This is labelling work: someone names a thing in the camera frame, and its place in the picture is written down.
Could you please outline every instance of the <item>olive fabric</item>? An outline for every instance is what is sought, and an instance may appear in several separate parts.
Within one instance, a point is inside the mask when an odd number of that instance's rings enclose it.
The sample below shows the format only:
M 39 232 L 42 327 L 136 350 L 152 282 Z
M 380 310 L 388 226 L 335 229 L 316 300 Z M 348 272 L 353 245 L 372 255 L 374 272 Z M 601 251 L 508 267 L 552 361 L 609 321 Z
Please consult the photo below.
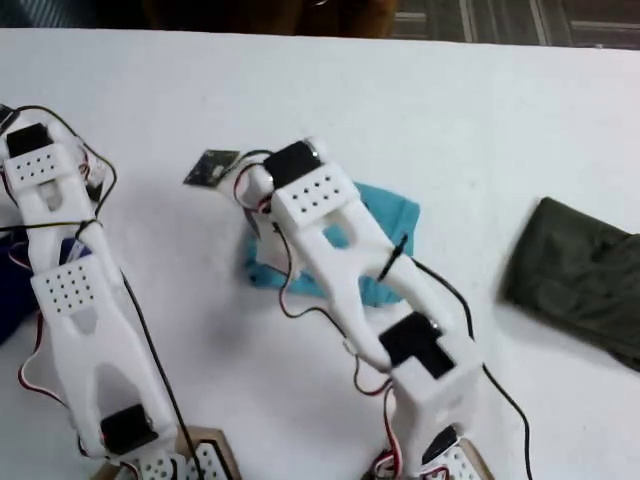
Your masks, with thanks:
M 544 198 L 515 248 L 504 295 L 640 371 L 640 235 Z

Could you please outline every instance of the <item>white table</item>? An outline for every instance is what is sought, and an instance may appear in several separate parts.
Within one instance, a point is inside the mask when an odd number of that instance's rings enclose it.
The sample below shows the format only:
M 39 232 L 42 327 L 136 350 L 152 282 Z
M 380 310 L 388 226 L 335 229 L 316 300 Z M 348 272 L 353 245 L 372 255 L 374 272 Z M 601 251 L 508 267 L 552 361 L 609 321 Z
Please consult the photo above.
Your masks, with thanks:
M 51 106 L 116 162 L 113 250 L 187 421 L 222 427 L 244 478 L 356 478 L 384 437 L 381 400 L 355 392 L 331 326 L 284 318 L 241 278 L 239 210 L 181 183 L 205 148 L 311 134 L 354 179 L 421 204 L 416 255 L 468 297 L 487 363 L 531 420 L 536 478 L 637 476 L 640 376 L 495 299 L 542 196 L 640 231 L 640 54 L 4 30 L 0 69 L 2 102 Z M 65 412 L 15 381 L 32 338 L 27 324 L 0 347 L 3 476 L 86 478 Z M 522 424 L 486 381 L 477 419 L 497 478 L 524 478 Z

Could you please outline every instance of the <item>white 3d-printed bracket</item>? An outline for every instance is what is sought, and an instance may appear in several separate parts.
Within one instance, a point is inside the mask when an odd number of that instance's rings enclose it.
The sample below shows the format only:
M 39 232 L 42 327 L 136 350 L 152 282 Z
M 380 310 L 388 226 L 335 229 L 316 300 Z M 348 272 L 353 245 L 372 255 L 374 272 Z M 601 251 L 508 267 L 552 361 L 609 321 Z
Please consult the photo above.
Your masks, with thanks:
M 254 168 L 252 175 L 258 177 L 256 184 L 269 184 L 265 169 Z M 463 328 L 454 327 L 444 303 L 411 258 L 400 255 L 384 283 L 438 327 L 442 335 L 437 344 L 454 366 L 437 379 L 415 357 L 391 368 L 380 332 L 367 321 L 358 280 L 363 275 L 377 278 L 394 245 L 337 165 L 325 163 L 276 190 L 271 219 L 326 292 L 332 317 L 358 355 L 377 370 L 390 373 L 397 400 L 393 426 L 405 460 L 403 475 L 414 478 L 424 451 L 444 428 L 468 425 L 481 366 L 475 343 L 462 333 Z M 348 237 L 346 248 L 334 247 L 325 236 L 324 230 L 333 224 Z
M 139 394 L 161 437 L 175 433 L 171 411 L 148 353 L 124 318 L 95 255 L 36 275 L 33 290 L 50 326 L 56 371 L 86 450 L 104 456 L 98 407 L 99 369 L 117 369 Z
M 25 224 L 82 222 L 94 218 L 71 147 L 77 140 L 51 124 L 54 143 L 4 161 L 9 186 Z M 28 126 L 21 117 L 9 132 Z M 0 142 L 0 160 L 8 155 Z M 100 421 L 141 403 L 158 439 L 120 457 L 132 460 L 172 445 L 176 428 L 150 356 L 121 313 L 124 291 L 103 229 L 92 223 L 80 235 L 92 254 L 59 266 L 61 243 L 78 226 L 28 230 L 32 286 L 50 326 L 53 359 L 74 427 L 90 456 L 104 457 Z
M 84 182 L 66 145 L 54 143 L 9 158 L 4 168 L 25 224 L 82 222 L 94 218 Z M 48 201 L 46 191 L 55 199 Z M 62 240 L 73 237 L 77 230 L 77 226 L 28 230 L 33 271 L 43 272 L 58 265 Z M 92 223 L 80 239 L 100 258 L 109 281 L 115 286 L 122 285 L 102 227 Z

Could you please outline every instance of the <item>wooden block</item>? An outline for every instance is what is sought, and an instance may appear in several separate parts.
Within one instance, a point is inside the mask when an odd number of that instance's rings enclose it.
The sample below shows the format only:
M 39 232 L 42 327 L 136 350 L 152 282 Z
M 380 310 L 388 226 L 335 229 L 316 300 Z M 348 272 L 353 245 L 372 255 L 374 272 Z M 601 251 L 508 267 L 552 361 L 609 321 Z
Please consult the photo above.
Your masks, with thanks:
M 236 463 L 235 457 L 233 456 L 233 451 L 227 442 L 226 437 L 222 430 L 216 428 L 204 428 L 204 427 L 188 427 L 189 434 L 191 435 L 191 440 L 193 440 L 193 444 L 195 447 L 198 446 L 203 441 L 215 441 L 222 453 L 222 458 L 229 468 L 229 472 L 231 473 L 231 480 L 242 480 L 242 476 L 240 475 L 240 469 L 238 468 L 238 464 Z M 182 434 L 178 435 L 176 439 L 176 452 L 180 455 L 183 455 L 187 462 L 191 458 L 189 454 L 189 449 L 187 448 L 187 442 L 185 441 Z M 116 467 L 111 465 L 109 462 L 105 462 L 100 470 L 96 472 L 95 475 L 91 477 L 91 480 L 114 480 L 120 471 L 120 467 Z

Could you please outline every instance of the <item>teal cloth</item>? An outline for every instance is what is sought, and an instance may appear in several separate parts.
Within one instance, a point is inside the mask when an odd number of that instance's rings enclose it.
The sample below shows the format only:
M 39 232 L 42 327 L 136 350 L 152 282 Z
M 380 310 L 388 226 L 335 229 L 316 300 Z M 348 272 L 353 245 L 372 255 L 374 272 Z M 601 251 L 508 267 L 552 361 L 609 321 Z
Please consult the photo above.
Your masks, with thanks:
M 397 245 L 400 243 L 402 235 L 405 233 L 409 236 L 404 251 L 408 255 L 412 255 L 413 233 L 418 223 L 420 206 L 405 197 L 381 188 L 363 185 L 361 183 L 356 183 L 356 187 L 360 191 L 363 203 L 367 206 L 393 244 Z M 337 225 L 329 227 L 325 233 L 334 247 L 345 247 L 348 245 L 347 238 Z M 245 269 L 249 276 L 249 281 L 256 287 L 261 288 L 282 287 L 285 276 L 268 265 L 256 261 L 256 242 L 257 239 L 255 237 L 252 238 L 247 248 Z M 377 307 L 384 304 L 396 303 L 401 300 L 389 287 L 376 282 L 373 278 L 362 277 L 359 283 L 360 295 L 365 305 Z M 288 291 L 324 297 L 320 286 L 306 271 L 303 271 L 300 277 L 291 283 Z

